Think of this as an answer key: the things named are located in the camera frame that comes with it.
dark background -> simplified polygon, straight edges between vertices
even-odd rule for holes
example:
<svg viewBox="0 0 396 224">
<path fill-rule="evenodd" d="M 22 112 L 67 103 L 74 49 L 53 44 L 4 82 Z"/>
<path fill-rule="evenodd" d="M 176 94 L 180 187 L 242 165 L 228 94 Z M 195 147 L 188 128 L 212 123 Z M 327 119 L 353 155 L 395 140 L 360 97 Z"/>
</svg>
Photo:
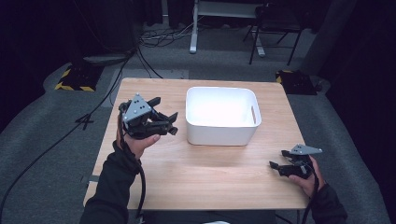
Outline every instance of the dark background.
<svg viewBox="0 0 396 224">
<path fill-rule="evenodd" d="M 89 1 L 77 3 L 87 21 L 73 1 L 63 0 L 59 5 L 48 1 L 1 2 L 1 131 L 19 111 L 44 94 L 42 83 L 55 69 L 82 56 L 108 52 L 87 29 L 89 23 L 97 34 L 101 30 L 95 25 Z M 134 3 L 140 9 L 135 14 L 139 20 L 148 25 L 162 22 L 161 0 Z M 193 1 L 168 0 L 170 25 L 191 22 L 191 11 L 184 12 L 192 6 Z M 318 74 L 332 83 L 327 96 L 380 186 L 392 222 L 396 222 L 392 195 L 396 189 L 395 11 L 393 0 L 358 0 Z M 63 22 L 69 28 L 66 31 L 59 29 Z"/>
</svg>

gray carpet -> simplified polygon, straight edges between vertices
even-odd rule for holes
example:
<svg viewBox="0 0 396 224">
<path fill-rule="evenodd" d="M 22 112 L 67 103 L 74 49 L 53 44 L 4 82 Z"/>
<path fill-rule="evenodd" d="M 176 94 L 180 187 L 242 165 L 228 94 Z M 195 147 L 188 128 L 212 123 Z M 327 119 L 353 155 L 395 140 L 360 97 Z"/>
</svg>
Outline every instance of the gray carpet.
<svg viewBox="0 0 396 224">
<path fill-rule="evenodd" d="M 110 84 L 107 88 L 107 93 L 111 91 L 113 83 L 116 81 L 119 72 L 120 69 L 116 69 L 116 71 L 114 71 L 113 78 L 111 78 Z M 187 70 L 156 70 L 155 72 L 159 76 L 154 72 L 150 72 L 145 69 L 122 69 L 119 81 L 126 77 L 189 79 L 189 71 Z M 114 88 L 114 91 L 111 91 L 106 100 L 102 103 L 102 106 L 113 107 L 119 87 L 120 84 Z"/>
<path fill-rule="evenodd" d="M 248 65 L 252 39 L 242 42 L 246 29 L 206 29 L 198 37 L 198 51 L 189 54 L 186 37 L 162 48 L 144 48 L 142 53 L 159 71 L 188 71 L 189 79 L 217 79 L 274 82 L 280 69 L 297 70 L 315 35 L 304 32 L 290 66 L 289 49 L 268 49 Z M 272 41 L 264 36 L 262 41 Z M 120 64 L 106 67 L 96 92 L 56 91 L 54 89 L 68 64 L 46 79 L 46 94 L 28 105 L 0 135 L 0 195 L 16 176 L 38 155 L 75 127 L 75 120 L 90 113 L 105 97 Z M 144 69 L 134 56 L 124 71 Z M 318 77 L 311 77 L 314 83 Z M 389 223 L 378 185 L 361 160 L 349 134 L 324 95 L 289 95 L 289 101 L 304 140 L 311 147 L 323 148 L 317 155 L 322 173 L 334 186 L 344 204 L 348 223 Z M 111 107 L 99 106 L 94 123 L 82 126 L 40 159 L 10 192 L 3 223 L 78 223 L 83 211 L 86 177 L 92 172 L 105 133 Z M 277 211 L 295 220 L 295 211 Z"/>
</svg>

chair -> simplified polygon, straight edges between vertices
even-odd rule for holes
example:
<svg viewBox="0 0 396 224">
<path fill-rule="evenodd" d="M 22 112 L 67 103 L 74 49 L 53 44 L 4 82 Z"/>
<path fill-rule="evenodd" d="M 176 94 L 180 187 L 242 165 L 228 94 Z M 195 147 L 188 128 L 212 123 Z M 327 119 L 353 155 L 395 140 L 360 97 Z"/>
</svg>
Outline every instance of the chair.
<svg viewBox="0 0 396 224">
<path fill-rule="evenodd" d="M 301 36 L 301 32 L 307 27 L 308 17 L 310 15 L 309 4 L 301 4 L 299 6 L 292 6 L 288 2 L 283 3 L 264 3 L 261 7 L 256 7 L 256 20 L 250 25 L 247 34 L 243 41 L 245 41 L 250 33 L 255 33 L 253 48 L 250 54 L 249 64 L 253 60 L 253 54 L 256 48 L 256 43 L 259 34 L 278 34 L 282 35 L 276 42 L 276 45 L 265 46 L 267 48 L 291 48 L 282 47 L 278 44 L 282 41 L 285 36 L 289 33 L 297 34 L 294 41 L 294 45 L 291 50 L 291 54 L 288 60 L 290 65 L 294 51 L 297 47 L 298 41 Z"/>
</svg>

person's right hand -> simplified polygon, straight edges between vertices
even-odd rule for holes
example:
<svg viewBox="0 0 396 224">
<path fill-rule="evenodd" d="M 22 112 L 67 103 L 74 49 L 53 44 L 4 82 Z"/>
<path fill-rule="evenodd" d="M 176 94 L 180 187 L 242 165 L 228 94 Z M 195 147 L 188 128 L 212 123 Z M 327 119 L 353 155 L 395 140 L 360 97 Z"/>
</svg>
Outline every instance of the person's right hand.
<svg viewBox="0 0 396 224">
<path fill-rule="evenodd" d="M 317 174 L 318 179 L 319 179 L 319 188 L 318 188 L 318 191 L 319 191 L 321 188 L 323 188 L 323 186 L 326 183 L 325 183 L 325 181 L 324 181 L 324 179 L 323 179 L 323 177 L 322 177 L 322 175 L 320 173 L 317 161 L 311 156 L 309 156 L 309 158 L 312 161 L 312 164 L 313 164 L 314 169 L 315 169 L 315 173 Z M 300 186 L 303 189 L 303 191 L 305 192 L 305 194 L 308 195 L 308 197 L 310 197 L 310 198 L 312 197 L 312 194 L 314 192 L 314 187 L 315 187 L 315 176 L 314 176 L 314 174 L 309 176 L 307 179 L 300 178 L 297 175 L 290 175 L 289 179 L 294 184 Z"/>
</svg>

person's left hand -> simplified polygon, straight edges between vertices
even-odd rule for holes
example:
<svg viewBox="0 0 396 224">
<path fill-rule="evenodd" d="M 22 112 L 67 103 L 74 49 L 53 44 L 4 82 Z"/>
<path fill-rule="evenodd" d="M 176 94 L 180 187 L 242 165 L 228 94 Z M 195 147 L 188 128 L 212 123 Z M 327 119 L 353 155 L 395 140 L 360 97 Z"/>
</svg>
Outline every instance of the person's left hand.
<svg viewBox="0 0 396 224">
<path fill-rule="evenodd" d="M 131 152 L 134 153 L 134 156 L 137 160 L 140 159 L 140 157 L 143 155 L 143 152 L 147 147 L 151 147 L 156 143 L 158 140 L 160 140 L 160 135 L 159 134 L 154 134 L 150 137 L 147 137 L 145 139 L 141 140 L 136 140 L 133 139 L 129 134 L 124 135 L 124 141 L 128 145 L 129 149 L 131 149 Z M 117 129 L 117 146 L 121 149 L 121 142 L 120 142 L 120 127 Z"/>
</svg>

